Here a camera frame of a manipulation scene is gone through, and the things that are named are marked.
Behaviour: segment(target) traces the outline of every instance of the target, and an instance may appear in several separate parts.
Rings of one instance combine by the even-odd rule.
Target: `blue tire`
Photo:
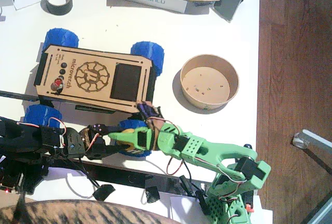
[[[153,62],[157,76],[162,73],[164,49],[160,45],[150,41],[141,41],[131,47],[130,53],[148,58]]]
[[[54,28],[47,32],[43,50],[47,49],[51,44],[77,48],[78,41],[79,39],[74,32],[62,28]]]
[[[126,119],[124,121],[121,121],[119,123],[119,126],[125,129],[135,129],[138,127],[147,127],[146,123],[142,120],[136,120],[136,119]],[[129,153],[126,151],[120,151],[121,154],[131,156],[131,157],[136,157],[136,158],[141,158],[141,157],[146,157],[151,154],[150,150],[142,151],[140,153]]]
[[[62,119],[62,114],[49,106],[44,105],[31,105],[27,108],[24,123],[37,124],[37,125],[48,125],[48,120],[51,117]],[[50,120],[50,127],[60,127],[60,123],[54,119]]]

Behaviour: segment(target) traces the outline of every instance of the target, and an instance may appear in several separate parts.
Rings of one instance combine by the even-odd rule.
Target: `green robotic arm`
[[[156,150],[173,158],[215,171],[217,175],[206,199],[211,209],[211,223],[251,223],[241,194],[262,188],[271,171],[267,163],[255,162],[257,153],[254,150],[232,144],[210,143],[168,123],[159,130],[157,138],[154,130],[147,127],[110,133],[108,136],[117,143],[129,144],[129,150],[152,150],[156,147]],[[225,167],[222,161],[230,158],[238,159],[238,163]]]

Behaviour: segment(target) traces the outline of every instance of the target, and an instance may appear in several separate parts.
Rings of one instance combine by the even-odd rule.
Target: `display screen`
[[[140,66],[116,64],[110,98],[136,102],[141,70]]]

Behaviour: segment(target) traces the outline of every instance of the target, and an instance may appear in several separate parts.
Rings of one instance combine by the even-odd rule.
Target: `white table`
[[[54,27],[73,31],[80,38],[79,47],[94,50],[129,53],[137,41],[153,41],[165,49],[163,73],[157,78],[154,95],[154,105],[162,107],[164,117],[210,142],[240,146],[249,143],[256,148],[259,0],[244,0],[231,24],[211,9],[208,15],[192,16],[154,8],[110,8],[106,6],[107,0],[73,2],[72,11],[64,16],[48,14],[39,4],[18,11],[4,8],[7,19],[0,23],[0,90],[36,95],[33,81],[40,43]],[[173,81],[188,59],[204,53],[227,59],[240,77],[235,98],[224,109],[211,114],[192,111],[195,108],[183,98],[179,81]],[[173,88],[187,108],[176,99]],[[22,101],[0,98],[0,103],[1,116],[17,120],[24,116]],[[128,117],[121,113],[78,112],[74,105],[64,103],[56,107],[67,126],[77,130],[93,123],[117,124]],[[155,151],[146,159],[116,154],[93,163],[164,174],[168,160],[162,152]],[[175,160],[170,171],[178,165]],[[193,179],[209,182],[214,179],[212,171],[194,165],[189,168]],[[184,166],[175,176],[183,174],[187,175]]]

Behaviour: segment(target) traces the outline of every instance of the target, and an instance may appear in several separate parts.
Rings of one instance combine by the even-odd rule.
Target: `wooden bowl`
[[[187,61],[180,79],[187,100],[206,110],[226,104],[239,89],[239,76],[232,64],[212,54],[201,54]]]

